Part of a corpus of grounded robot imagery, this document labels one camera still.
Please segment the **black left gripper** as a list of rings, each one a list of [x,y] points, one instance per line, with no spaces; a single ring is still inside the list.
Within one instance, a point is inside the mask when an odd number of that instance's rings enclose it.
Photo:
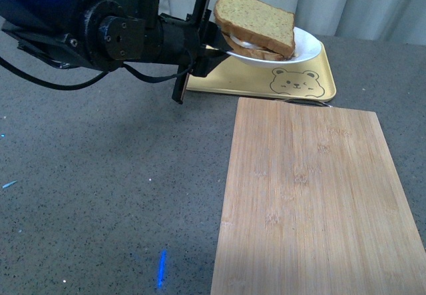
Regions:
[[[156,62],[178,66],[172,99],[179,104],[183,103],[189,76],[207,77],[233,50],[219,26],[210,21],[209,2],[196,0],[185,20],[164,14],[159,18],[162,44]]]

